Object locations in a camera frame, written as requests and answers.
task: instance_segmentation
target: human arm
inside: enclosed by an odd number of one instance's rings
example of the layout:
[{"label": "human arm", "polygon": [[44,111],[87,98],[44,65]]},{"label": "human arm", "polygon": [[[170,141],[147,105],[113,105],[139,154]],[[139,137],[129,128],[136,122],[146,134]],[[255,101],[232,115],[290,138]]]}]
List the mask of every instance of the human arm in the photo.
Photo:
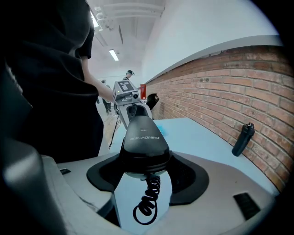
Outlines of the human arm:
[{"label": "human arm", "polygon": [[113,102],[112,90],[109,87],[105,86],[102,82],[95,79],[90,74],[90,71],[88,69],[88,57],[86,56],[82,57],[82,68],[83,68],[85,82],[95,86],[99,92],[100,97],[102,97],[105,100]]}]

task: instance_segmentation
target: white ceiling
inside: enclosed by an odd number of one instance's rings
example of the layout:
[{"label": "white ceiling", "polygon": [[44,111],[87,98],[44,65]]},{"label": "white ceiling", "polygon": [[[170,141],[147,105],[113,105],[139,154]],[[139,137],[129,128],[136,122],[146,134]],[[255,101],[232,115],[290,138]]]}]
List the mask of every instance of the white ceiling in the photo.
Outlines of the white ceiling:
[{"label": "white ceiling", "polygon": [[[162,13],[160,9],[150,9],[148,5],[141,4],[164,7],[166,0],[87,0],[87,2],[96,19],[103,19],[98,20],[100,26],[95,28],[90,71],[102,67],[128,66],[130,63],[141,64],[151,30]],[[125,15],[136,15],[136,17],[122,17]],[[119,58],[118,62],[110,55],[111,49],[115,50]]]}]

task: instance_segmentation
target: black t-shirt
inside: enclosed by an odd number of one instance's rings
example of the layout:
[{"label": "black t-shirt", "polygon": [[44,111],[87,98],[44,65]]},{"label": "black t-shirt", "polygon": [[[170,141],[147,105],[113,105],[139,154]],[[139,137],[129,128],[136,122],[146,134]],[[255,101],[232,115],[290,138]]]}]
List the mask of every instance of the black t-shirt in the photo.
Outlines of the black t-shirt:
[{"label": "black t-shirt", "polygon": [[20,140],[67,162],[96,157],[103,122],[97,89],[84,82],[81,57],[94,36],[85,0],[28,0],[15,4],[21,25],[9,24],[5,57],[33,109]]}]

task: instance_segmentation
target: fluorescent light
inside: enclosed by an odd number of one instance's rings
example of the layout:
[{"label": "fluorescent light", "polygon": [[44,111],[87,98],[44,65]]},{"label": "fluorescent light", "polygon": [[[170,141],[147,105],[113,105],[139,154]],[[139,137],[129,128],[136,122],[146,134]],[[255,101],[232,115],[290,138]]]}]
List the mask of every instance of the fluorescent light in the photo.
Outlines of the fluorescent light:
[{"label": "fluorescent light", "polygon": [[95,17],[93,16],[92,12],[91,12],[91,17],[92,17],[92,20],[93,20],[94,28],[98,27],[99,24],[98,24],[97,20],[95,19]]},{"label": "fluorescent light", "polygon": [[114,52],[114,50],[109,50],[110,54],[112,55],[112,57],[114,58],[115,61],[119,61],[118,57],[116,56],[116,53]]}]

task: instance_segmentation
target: spiral cord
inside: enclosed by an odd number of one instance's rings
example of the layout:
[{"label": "spiral cord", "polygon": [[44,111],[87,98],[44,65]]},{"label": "spiral cord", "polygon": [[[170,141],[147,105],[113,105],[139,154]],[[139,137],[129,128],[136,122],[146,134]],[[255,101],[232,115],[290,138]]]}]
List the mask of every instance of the spiral cord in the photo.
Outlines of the spiral cord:
[{"label": "spiral cord", "polygon": [[[145,195],[142,197],[142,199],[141,199],[142,201],[133,210],[133,217],[134,217],[135,221],[138,222],[139,224],[142,224],[142,225],[152,224],[157,217],[156,200],[158,199],[158,195],[160,192],[160,177],[156,176],[154,178],[148,178],[146,180],[146,182],[147,182],[148,188],[145,191]],[[153,218],[149,222],[146,222],[146,223],[140,222],[137,218],[137,215],[136,215],[137,208],[139,208],[140,212],[145,216],[152,215],[151,209],[155,208],[155,213],[154,213]]]}]

